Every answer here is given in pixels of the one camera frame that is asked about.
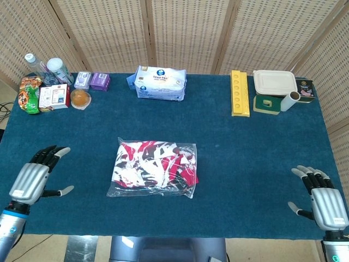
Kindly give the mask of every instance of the blue table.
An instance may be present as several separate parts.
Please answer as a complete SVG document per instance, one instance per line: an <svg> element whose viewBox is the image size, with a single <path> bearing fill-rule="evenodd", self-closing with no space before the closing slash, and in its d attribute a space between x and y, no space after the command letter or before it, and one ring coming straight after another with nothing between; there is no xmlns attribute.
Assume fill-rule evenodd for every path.
<svg viewBox="0 0 349 262"><path fill-rule="evenodd" d="M71 147L47 183L73 184L62 198L31 208L27 233L173 237L320 239L314 222L297 217L294 201L310 209L307 191L291 173L298 164L331 176L341 190L318 100L277 116L252 111L232 117L230 77L188 75L182 102L138 99L112 74L108 92L90 91L91 105L28 115L17 105L0 144L0 203L24 163L48 145ZM199 184L194 198L108 198L117 138L197 144Z"/></svg>

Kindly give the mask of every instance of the water bottle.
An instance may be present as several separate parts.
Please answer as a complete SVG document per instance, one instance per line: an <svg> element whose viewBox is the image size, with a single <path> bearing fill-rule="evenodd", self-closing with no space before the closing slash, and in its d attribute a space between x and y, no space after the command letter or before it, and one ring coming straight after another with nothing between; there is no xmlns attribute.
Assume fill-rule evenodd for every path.
<svg viewBox="0 0 349 262"><path fill-rule="evenodd" d="M28 62L32 72L37 74L46 86L59 84L58 79L48 70L42 60L35 57L32 53L26 54L25 60Z"/></svg>
<svg viewBox="0 0 349 262"><path fill-rule="evenodd" d="M58 57L51 58L47 62L47 68L49 69L49 71L53 72L53 74L61 83L67 83L68 86L74 83L74 77L68 71L62 59Z"/></svg>

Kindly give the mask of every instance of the clothing in plastic bag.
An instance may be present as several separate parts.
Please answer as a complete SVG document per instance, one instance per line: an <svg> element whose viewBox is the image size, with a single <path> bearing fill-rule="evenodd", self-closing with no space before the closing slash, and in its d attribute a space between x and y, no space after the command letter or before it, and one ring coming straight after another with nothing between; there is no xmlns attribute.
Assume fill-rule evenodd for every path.
<svg viewBox="0 0 349 262"><path fill-rule="evenodd" d="M186 195L198 183L195 144L119 138L108 197Z"/></svg>

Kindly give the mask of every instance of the purple box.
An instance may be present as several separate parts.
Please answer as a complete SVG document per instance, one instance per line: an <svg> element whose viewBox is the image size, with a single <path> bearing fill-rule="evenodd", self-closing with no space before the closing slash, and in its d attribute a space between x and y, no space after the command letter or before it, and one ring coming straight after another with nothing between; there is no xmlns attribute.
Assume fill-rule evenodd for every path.
<svg viewBox="0 0 349 262"><path fill-rule="evenodd" d="M107 91L110 83L109 74L94 73L91 80L91 88L94 90Z"/></svg>

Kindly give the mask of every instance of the logo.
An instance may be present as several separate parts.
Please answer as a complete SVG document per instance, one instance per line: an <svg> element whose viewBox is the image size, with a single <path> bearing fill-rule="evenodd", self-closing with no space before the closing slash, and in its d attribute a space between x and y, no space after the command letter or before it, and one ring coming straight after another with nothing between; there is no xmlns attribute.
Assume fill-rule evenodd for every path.
<svg viewBox="0 0 349 262"><path fill-rule="evenodd" d="M157 71L157 74L158 74L158 75L164 75L164 74L165 74L165 71L163 71L162 69L159 69L159 70Z"/></svg>
<svg viewBox="0 0 349 262"><path fill-rule="evenodd" d="M11 227L10 233L13 234L17 231L17 227Z"/></svg>

